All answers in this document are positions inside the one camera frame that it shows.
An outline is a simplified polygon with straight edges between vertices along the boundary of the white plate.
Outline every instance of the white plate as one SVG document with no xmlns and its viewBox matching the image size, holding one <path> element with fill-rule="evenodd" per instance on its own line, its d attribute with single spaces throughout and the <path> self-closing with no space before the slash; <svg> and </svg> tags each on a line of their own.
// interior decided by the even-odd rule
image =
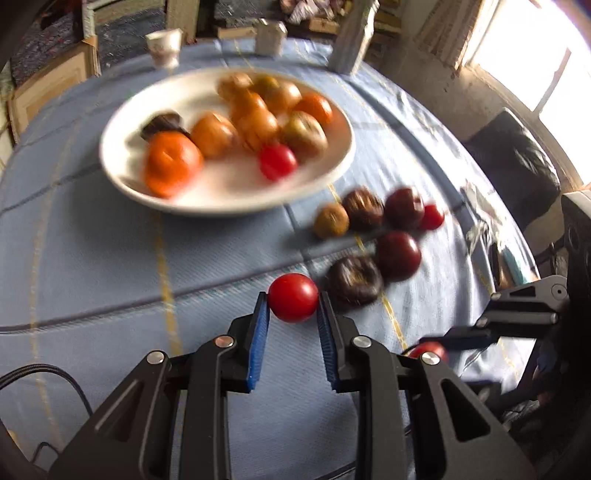
<svg viewBox="0 0 591 480">
<path fill-rule="evenodd" d="M 119 108 L 103 131 L 100 161 L 113 184 L 128 197 L 149 207 L 182 215 L 231 215 L 264 210 L 310 195 L 337 180 L 349 168 L 355 139 L 349 119 L 330 102 L 333 121 L 325 129 L 325 154 L 298 168 L 282 181 L 271 183 L 260 172 L 256 156 L 242 149 L 218 160 L 206 160 L 203 170 L 178 196 L 160 199 L 143 184 L 147 143 L 139 130 L 155 113 L 174 110 L 190 129 L 206 110 L 228 115 L 218 97 L 218 80 L 232 72 L 256 74 L 264 70 L 214 68 L 169 77 L 142 90 Z M 265 72 L 294 82 L 302 91 L 315 91 L 298 79 Z"/>
</svg>

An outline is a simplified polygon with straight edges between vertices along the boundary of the metal screw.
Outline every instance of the metal screw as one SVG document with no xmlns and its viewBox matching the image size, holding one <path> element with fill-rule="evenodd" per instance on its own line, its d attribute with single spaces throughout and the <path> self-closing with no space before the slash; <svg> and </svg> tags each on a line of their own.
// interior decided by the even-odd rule
<svg viewBox="0 0 591 480">
<path fill-rule="evenodd" d="M 564 285 L 561 285 L 560 283 L 552 285 L 551 291 L 552 291 L 552 296 L 556 300 L 564 300 L 566 298 L 566 287 Z"/>
<path fill-rule="evenodd" d="M 148 354 L 146 360 L 150 365 L 158 365 L 164 362 L 164 354 L 160 350 L 154 350 Z"/>
<path fill-rule="evenodd" d="M 353 339 L 353 345 L 358 348 L 369 348 L 371 347 L 371 338 L 359 335 Z"/>
<path fill-rule="evenodd" d="M 228 348 L 234 345 L 234 339 L 229 335 L 220 335 L 215 339 L 215 344 L 220 348 Z"/>
<path fill-rule="evenodd" d="M 423 363 L 426 363 L 427 365 L 437 365 L 441 361 L 439 356 L 433 352 L 423 353 L 421 355 L 421 360 L 423 361 Z"/>
<path fill-rule="evenodd" d="M 486 325 L 488 325 L 488 318 L 486 318 L 486 317 L 480 317 L 476 321 L 476 327 L 477 328 L 484 328 Z"/>
</svg>

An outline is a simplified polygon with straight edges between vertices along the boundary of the window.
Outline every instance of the window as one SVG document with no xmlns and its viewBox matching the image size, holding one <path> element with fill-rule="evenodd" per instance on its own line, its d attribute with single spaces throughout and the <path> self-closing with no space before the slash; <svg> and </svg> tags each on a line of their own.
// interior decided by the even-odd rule
<svg viewBox="0 0 591 480">
<path fill-rule="evenodd" d="M 549 0 L 500 0 L 471 65 L 494 77 L 591 182 L 584 143 L 591 125 L 591 53 L 565 14 Z"/>
</svg>

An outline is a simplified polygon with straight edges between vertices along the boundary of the white cup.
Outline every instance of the white cup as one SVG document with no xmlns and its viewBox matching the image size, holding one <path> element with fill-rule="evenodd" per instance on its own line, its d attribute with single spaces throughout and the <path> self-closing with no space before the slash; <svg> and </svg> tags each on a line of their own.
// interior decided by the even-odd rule
<svg viewBox="0 0 591 480">
<path fill-rule="evenodd" d="M 152 55 L 154 65 L 159 69 L 178 67 L 178 55 L 181 51 L 183 31 L 180 28 L 158 30 L 146 35 L 148 51 Z"/>
</svg>

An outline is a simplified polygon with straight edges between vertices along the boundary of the white container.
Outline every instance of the white container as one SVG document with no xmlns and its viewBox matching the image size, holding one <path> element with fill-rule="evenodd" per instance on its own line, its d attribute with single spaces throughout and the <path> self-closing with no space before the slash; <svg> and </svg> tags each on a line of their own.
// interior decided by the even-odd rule
<svg viewBox="0 0 591 480">
<path fill-rule="evenodd" d="M 256 26 L 255 54 L 265 57 L 281 55 L 287 29 L 283 22 L 261 20 Z"/>
<path fill-rule="evenodd" d="M 158 69 L 178 67 L 178 55 L 181 52 L 183 31 L 180 28 L 158 30 L 146 35 L 148 51 Z"/>
</svg>

